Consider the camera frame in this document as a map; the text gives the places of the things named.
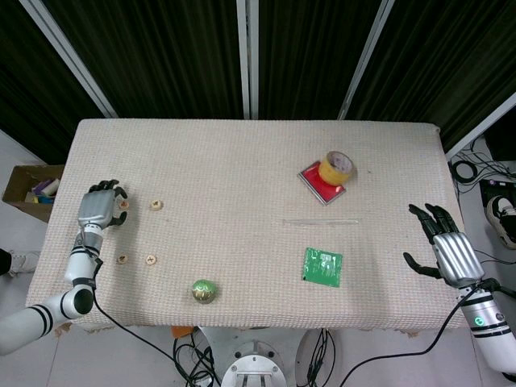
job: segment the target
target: green snack bag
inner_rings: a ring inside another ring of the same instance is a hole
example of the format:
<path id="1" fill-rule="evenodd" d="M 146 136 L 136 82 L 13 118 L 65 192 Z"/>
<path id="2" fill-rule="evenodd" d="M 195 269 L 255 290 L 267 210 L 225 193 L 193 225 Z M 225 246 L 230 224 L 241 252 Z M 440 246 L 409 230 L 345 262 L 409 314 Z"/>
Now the green snack bag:
<path id="1" fill-rule="evenodd" d="M 303 280 L 338 288 L 342 254 L 306 248 Z"/>

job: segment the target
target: tape roll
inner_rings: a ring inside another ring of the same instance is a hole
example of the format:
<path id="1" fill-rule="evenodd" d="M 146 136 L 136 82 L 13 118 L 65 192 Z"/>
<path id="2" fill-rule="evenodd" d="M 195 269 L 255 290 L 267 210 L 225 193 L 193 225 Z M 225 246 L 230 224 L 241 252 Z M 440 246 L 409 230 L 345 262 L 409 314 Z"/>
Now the tape roll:
<path id="1" fill-rule="evenodd" d="M 342 152 L 328 152 L 319 165 L 319 176 L 329 185 L 342 185 L 353 174 L 353 162 Z"/>

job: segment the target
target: white sneaker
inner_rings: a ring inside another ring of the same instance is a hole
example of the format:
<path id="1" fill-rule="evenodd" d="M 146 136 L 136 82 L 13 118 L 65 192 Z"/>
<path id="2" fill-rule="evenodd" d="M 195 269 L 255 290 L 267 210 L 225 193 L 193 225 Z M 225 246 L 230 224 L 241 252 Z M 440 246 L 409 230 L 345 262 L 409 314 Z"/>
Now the white sneaker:
<path id="1" fill-rule="evenodd" d="M 510 235 L 503 227 L 503 223 L 516 218 L 516 210 L 512 203 L 503 196 L 495 196 L 487 203 L 485 215 L 491 226 L 497 232 L 498 237 L 506 248 L 516 249 L 516 235 Z"/>
<path id="2" fill-rule="evenodd" d="M 32 273 L 38 264 L 40 252 L 15 252 L 10 251 L 12 261 L 10 262 L 9 274 L 11 277 L 18 273 Z"/>

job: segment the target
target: green led light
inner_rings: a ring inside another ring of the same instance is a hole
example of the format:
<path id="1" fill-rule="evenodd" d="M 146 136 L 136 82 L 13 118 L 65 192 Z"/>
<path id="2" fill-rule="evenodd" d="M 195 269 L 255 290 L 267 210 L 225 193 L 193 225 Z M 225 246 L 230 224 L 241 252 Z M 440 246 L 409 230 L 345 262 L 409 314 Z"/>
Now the green led light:
<path id="1" fill-rule="evenodd" d="M 482 327 L 485 324 L 485 321 L 482 317 L 475 317 L 475 324 Z"/>

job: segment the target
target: white textured tablecloth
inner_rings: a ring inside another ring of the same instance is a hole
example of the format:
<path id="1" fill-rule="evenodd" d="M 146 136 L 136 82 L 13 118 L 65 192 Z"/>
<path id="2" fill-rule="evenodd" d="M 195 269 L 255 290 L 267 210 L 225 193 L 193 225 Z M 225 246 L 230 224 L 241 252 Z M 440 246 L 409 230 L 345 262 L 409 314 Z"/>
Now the white textured tablecloth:
<path id="1" fill-rule="evenodd" d="M 358 173 L 322 206 L 298 172 L 330 150 Z M 441 325 L 455 290 L 409 269 L 435 265 L 409 203 L 448 209 L 462 228 L 439 129 L 425 123 L 96 119 L 77 129 L 27 303 L 63 282 L 82 195 L 116 178 L 129 194 L 107 229 L 98 300 L 127 325 L 360 327 Z M 150 211 L 151 200 L 164 203 Z M 311 226 L 284 219 L 359 219 Z M 343 254 L 341 285 L 302 281 L 307 247 Z M 149 266 L 145 257 L 157 263 Z M 126 264 L 116 258 L 126 255 Z M 219 295 L 195 302 L 190 286 Z M 94 309 L 77 323 L 106 323 Z M 450 327 L 464 325 L 458 314 Z"/>

